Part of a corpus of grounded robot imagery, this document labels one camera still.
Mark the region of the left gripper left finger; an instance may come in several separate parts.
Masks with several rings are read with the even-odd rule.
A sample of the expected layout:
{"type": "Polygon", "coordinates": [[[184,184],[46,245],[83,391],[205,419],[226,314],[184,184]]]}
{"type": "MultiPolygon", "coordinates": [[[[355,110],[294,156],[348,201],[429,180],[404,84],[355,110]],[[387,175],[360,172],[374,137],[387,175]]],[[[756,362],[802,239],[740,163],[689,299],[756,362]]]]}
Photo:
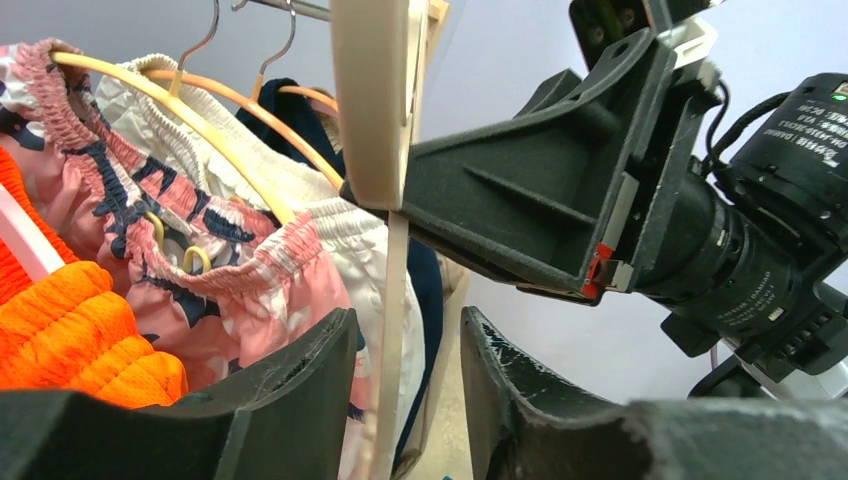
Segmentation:
{"type": "Polygon", "coordinates": [[[86,394],[1,396],[5,479],[332,479],[358,327],[337,309],[266,358],[170,407],[86,394]]]}

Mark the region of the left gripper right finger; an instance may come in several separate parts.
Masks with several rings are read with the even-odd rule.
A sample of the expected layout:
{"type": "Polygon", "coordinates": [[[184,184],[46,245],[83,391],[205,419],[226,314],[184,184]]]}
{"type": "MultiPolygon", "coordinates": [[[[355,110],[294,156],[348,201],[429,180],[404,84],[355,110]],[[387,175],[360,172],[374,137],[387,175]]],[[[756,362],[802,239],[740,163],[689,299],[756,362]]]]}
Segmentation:
{"type": "Polygon", "coordinates": [[[516,347],[475,307],[461,366],[477,479],[843,479],[847,404],[707,398],[620,405],[516,347]]]}

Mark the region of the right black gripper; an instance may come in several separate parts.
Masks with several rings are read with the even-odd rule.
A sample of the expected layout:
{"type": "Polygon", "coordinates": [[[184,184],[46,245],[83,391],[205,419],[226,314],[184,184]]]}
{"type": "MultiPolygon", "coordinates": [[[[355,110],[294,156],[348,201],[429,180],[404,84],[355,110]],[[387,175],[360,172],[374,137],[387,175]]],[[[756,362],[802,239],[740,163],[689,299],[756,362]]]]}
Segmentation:
{"type": "Polygon", "coordinates": [[[672,268],[666,239],[690,153],[716,106],[713,1],[574,1],[589,69],[545,107],[414,145],[401,217],[491,280],[596,305],[672,268]]]}

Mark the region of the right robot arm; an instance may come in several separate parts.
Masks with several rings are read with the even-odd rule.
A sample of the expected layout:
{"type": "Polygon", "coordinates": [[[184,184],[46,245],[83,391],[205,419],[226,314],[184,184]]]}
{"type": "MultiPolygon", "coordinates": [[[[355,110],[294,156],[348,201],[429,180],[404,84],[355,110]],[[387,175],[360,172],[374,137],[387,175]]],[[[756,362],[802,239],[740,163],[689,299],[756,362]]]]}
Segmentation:
{"type": "Polygon", "coordinates": [[[575,1],[589,72],[545,80],[510,120],[412,147],[399,214],[491,280],[594,306],[664,306],[686,355],[733,351],[697,396],[847,393],[847,78],[811,76],[722,135],[705,1],[575,1]]]}

